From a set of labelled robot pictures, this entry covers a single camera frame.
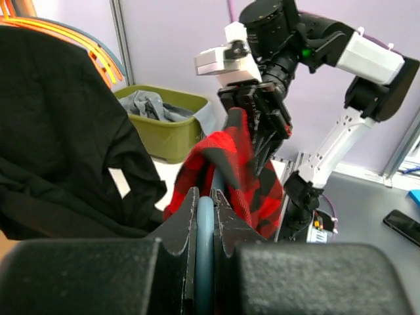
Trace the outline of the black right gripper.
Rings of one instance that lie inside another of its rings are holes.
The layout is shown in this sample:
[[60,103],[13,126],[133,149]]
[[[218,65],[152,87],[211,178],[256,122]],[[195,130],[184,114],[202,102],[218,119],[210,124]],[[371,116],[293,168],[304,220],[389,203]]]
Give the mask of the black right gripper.
[[254,152],[254,173],[260,174],[283,140],[292,135],[291,116],[273,82],[231,83],[217,93],[225,110],[245,110]]

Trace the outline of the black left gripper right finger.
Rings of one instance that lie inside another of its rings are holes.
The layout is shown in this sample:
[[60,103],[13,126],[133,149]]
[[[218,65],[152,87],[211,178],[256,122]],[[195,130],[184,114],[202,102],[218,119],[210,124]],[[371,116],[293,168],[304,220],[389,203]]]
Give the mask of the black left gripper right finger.
[[400,277],[378,248],[273,243],[216,202],[218,314],[412,314]]

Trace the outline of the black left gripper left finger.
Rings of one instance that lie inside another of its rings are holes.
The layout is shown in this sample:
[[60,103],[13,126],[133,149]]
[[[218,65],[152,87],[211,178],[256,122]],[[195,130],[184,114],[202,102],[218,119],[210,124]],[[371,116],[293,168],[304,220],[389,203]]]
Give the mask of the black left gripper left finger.
[[33,240],[1,263],[2,314],[192,314],[196,209],[142,239]]

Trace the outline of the red black plaid shirt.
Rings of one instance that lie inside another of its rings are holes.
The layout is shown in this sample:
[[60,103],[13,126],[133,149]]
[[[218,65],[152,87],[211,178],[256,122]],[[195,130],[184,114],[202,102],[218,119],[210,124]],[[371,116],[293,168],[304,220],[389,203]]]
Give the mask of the red black plaid shirt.
[[174,214],[191,187],[202,196],[211,190],[218,170],[227,187],[227,200],[234,212],[262,237],[274,238],[280,225],[283,187],[268,161],[259,175],[254,173],[254,153],[247,129],[247,115],[241,108],[228,111],[226,125],[198,142],[182,164],[164,219]]

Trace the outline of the grey button shirt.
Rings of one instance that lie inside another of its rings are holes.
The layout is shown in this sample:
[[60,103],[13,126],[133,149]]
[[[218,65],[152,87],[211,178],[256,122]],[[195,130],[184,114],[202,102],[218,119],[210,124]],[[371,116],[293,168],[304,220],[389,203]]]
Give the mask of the grey button shirt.
[[139,90],[120,98],[119,102],[128,114],[172,123],[194,117],[204,135],[210,135],[217,130],[217,122],[208,101],[205,101],[204,107],[194,112],[164,102],[158,93]]

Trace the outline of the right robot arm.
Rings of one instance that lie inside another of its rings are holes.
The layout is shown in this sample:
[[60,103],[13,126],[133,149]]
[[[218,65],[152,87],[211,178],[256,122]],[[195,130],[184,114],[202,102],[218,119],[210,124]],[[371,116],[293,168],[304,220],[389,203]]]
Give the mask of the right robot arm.
[[[302,11],[340,20],[386,44],[392,43],[406,56],[419,58],[418,1],[298,1]],[[343,108],[344,93],[352,75],[321,67],[310,75],[299,66],[286,106],[294,126],[293,136],[280,149],[280,156],[312,153],[326,137]],[[359,140],[344,158],[346,166],[386,174],[394,154],[419,111],[419,79],[415,78],[403,105],[384,123]]]

